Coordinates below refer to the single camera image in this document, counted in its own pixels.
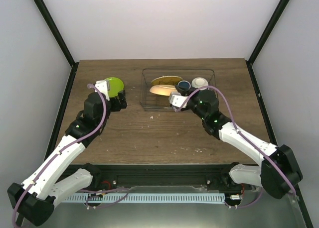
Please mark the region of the dark blue enamel mug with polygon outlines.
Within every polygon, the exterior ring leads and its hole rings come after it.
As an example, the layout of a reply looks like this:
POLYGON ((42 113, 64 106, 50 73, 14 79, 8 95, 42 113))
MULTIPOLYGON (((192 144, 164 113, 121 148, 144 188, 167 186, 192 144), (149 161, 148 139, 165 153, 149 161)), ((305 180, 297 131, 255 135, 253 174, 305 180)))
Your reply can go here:
POLYGON ((177 85, 179 85, 179 86, 190 86, 190 88, 191 88, 191 83, 189 81, 186 81, 186 80, 179 81, 177 85))

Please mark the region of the small lime green plate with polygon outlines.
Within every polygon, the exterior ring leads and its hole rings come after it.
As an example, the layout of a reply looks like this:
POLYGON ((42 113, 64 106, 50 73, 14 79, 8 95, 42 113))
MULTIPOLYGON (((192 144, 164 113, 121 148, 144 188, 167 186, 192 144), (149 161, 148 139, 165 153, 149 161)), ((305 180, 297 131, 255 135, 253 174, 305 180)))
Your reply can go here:
POLYGON ((124 89, 124 83, 118 77, 108 77, 105 81, 107 81, 108 95, 110 98, 116 97, 118 92, 124 89))

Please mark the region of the teal and white bowl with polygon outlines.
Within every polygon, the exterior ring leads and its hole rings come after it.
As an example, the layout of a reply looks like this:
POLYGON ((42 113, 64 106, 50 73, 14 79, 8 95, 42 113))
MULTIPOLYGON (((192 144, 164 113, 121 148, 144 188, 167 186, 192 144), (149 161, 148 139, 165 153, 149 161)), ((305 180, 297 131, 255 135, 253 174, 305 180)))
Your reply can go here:
POLYGON ((196 77, 191 81, 191 86, 193 88, 201 88, 203 86, 208 86, 208 81, 203 77, 196 77))

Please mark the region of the yellow woven bamboo plate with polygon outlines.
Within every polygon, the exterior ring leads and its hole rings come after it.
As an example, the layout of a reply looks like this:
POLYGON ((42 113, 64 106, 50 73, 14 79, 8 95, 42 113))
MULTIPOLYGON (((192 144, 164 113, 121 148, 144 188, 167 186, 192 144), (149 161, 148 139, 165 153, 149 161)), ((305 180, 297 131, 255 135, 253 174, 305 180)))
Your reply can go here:
POLYGON ((156 85, 177 85, 183 78, 180 76, 161 76, 151 81, 152 86, 156 85))

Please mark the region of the plain cream orange plate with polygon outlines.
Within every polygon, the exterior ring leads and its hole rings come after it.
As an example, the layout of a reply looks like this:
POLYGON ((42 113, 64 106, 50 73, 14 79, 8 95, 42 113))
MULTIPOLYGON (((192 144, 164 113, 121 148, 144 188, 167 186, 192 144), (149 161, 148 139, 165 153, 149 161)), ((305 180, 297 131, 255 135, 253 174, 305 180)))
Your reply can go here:
POLYGON ((177 92, 173 85, 154 85, 150 88, 150 93, 160 96, 170 96, 172 92, 177 92))

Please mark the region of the black wire dish rack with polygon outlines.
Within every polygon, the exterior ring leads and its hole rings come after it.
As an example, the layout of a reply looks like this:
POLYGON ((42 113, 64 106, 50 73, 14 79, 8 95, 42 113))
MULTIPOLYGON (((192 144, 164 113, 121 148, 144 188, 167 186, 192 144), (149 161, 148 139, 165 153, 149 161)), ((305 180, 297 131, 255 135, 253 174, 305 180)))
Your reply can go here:
POLYGON ((215 86, 215 73, 213 69, 191 68, 191 67, 157 67, 142 70, 142 82, 140 93, 140 104, 146 111, 170 112, 167 96, 155 95, 150 92, 152 81, 162 76, 179 76, 183 80, 192 82, 196 77, 202 77, 209 85, 215 86))

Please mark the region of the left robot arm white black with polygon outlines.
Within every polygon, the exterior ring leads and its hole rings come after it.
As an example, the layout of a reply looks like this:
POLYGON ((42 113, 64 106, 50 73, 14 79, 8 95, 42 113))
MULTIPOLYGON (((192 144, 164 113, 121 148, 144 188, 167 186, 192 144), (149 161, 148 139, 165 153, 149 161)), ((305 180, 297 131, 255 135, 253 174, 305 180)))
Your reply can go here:
POLYGON ((110 113, 119 112, 126 107, 125 90, 113 97, 100 89, 89 94, 84 102, 84 109, 78 113, 58 146, 40 167, 22 183, 12 183, 9 186, 7 194, 13 208, 13 227, 18 227, 17 215, 40 226, 67 197, 80 190, 94 192, 100 189, 101 171, 90 163, 61 181, 59 178, 70 163, 102 133, 110 113))

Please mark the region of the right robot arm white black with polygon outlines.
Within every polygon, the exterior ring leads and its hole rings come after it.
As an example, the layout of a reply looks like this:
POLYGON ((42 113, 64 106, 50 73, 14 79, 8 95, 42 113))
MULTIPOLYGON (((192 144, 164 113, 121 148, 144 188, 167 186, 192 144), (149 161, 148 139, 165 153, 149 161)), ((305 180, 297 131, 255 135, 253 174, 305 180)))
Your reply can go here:
POLYGON ((241 183, 259 186, 276 199, 287 193, 296 194, 303 175, 292 149, 263 141, 239 127, 233 114, 225 116, 219 110, 217 94, 222 92, 214 86, 178 89, 170 94, 169 103, 176 112, 191 110, 209 135, 232 145, 256 163, 234 165, 221 177, 223 187, 232 190, 241 183))

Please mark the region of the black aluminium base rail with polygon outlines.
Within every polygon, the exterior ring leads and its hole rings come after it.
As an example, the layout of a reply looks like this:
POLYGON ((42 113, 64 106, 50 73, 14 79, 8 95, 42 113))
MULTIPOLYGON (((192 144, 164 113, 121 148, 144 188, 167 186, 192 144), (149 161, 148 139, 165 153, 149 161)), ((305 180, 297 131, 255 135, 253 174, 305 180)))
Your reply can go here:
POLYGON ((209 191, 240 191, 226 174, 229 165, 99 165, 102 181, 112 186, 193 186, 209 191))

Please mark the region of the left black frame post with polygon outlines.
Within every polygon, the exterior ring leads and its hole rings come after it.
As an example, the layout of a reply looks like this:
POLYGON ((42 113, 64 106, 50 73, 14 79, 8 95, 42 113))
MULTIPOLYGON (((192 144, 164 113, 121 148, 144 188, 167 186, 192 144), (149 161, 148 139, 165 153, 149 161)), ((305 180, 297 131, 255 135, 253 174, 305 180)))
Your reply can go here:
POLYGON ((37 6, 40 14, 42 15, 44 21, 46 22, 48 28, 50 29, 55 41, 57 42, 60 50, 62 51, 64 57, 66 58, 68 64, 71 67, 74 67, 76 65, 75 60, 73 59, 73 56, 71 55, 56 23, 54 22, 53 17, 51 16, 51 13, 49 12, 44 0, 33 0, 35 5, 37 6))

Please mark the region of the black frame post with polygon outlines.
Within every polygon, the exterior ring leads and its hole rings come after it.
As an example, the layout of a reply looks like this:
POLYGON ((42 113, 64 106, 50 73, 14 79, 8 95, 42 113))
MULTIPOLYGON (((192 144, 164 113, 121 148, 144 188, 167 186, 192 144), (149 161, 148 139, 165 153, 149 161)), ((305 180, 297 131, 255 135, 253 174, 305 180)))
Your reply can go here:
POLYGON ((274 12, 272 13, 263 33, 261 34, 254 50, 252 51, 247 62, 251 65, 254 64, 260 52, 262 51, 264 45, 266 44, 268 38, 270 37, 273 29, 275 28, 277 22, 279 21, 281 15, 283 14, 285 8, 287 7, 290 0, 279 0, 274 12))
POLYGON ((53 17, 51 16, 51 13, 49 12, 44 0, 33 0, 35 5, 37 6, 40 14, 42 15, 44 21, 46 22, 48 28, 50 29, 55 41, 57 42, 60 50, 62 51, 64 57, 66 58, 68 64, 71 67, 74 67, 76 65, 75 60, 73 59, 73 56, 71 55, 56 23, 54 22, 53 17))

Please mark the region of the right black frame post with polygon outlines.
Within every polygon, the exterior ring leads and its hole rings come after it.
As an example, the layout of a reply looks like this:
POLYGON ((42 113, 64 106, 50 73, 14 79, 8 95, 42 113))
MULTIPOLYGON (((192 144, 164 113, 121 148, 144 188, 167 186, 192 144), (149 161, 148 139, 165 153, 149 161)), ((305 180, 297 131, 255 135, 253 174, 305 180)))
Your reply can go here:
POLYGON ((254 64, 260 52, 262 51, 264 45, 266 44, 268 38, 270 37, 273 29, 275 28, 277 22, 279 21, 281 15, 283 14, 285 8, 287 7, 290 0, 279 0, 274 12, 272 13, 263 33, 261 34, 254 50, 252 51, 247 62, 251 65, 254 64))

